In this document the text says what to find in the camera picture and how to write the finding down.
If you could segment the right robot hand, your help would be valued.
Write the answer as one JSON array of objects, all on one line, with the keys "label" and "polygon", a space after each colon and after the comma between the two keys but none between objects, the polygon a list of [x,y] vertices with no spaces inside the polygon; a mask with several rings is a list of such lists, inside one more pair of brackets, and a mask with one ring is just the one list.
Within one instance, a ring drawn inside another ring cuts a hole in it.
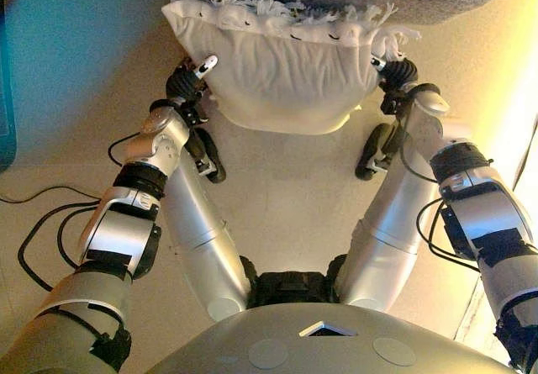
[{"label": "right robot hand", "polygon": [[384,92],[397,91],[405,84],[418,81],[417,66],[407,58],[384,61],[372,55],[371,64],[380,76],[379,87]]}]

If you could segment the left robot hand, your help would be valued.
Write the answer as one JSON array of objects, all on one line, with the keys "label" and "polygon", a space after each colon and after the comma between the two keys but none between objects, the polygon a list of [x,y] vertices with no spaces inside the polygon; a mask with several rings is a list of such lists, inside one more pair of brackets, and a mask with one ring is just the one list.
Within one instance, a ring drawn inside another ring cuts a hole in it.
[{"label": "left robot hand", "polygon": [[196,103],[207,88],[204,77],[218,61],[216,55],[210,55],[196,65],[190,57],[184,58],[166,81],[166,98],[177,104]]}]

